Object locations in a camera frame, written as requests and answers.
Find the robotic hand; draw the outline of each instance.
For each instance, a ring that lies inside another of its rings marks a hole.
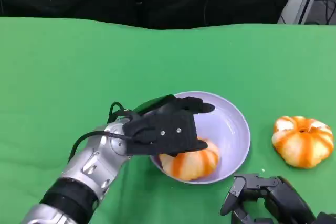
[[[317,218],[291,184],[282,177],[261,178],[258,174],[236,174],[234,184],[221,208],[231,215],[232,224],[273,224],[270,218],[252,219],[244,210],[244,201],[265,200],[266,209],[283,224],[336,224],[335,215],[320,213]]]
[[[120,110],[113,112],[115,105]],[[121,166],[133,155],[176,156],[179,152],[207,148],[205,142],[197,139],[194,114],[214,109],[202,99],[173,95],[154,99],[133,111],[114,103],[108,124],[77,140],[67,167],[21,223],[89,223]],[[75,154],[86,138],[87,146]]]

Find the green table surface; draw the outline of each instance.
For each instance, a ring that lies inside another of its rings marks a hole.
[[[336,157],[287,166],[271,145],[282,115],[336,129],[336,27],[232,25],[146,30],[89,20],[0,18],[0,223],[18,223],[58,177],[74,141],[105,124],[109,106],[169,93],[221,95],[244,114],[251,148],[240,173],[281,175],[311,206],[336,212]],[[92,223],[229,223],[232,177],[188,185],[148,157],[120,172]],[[263,202],[253,217],[269,216]]]

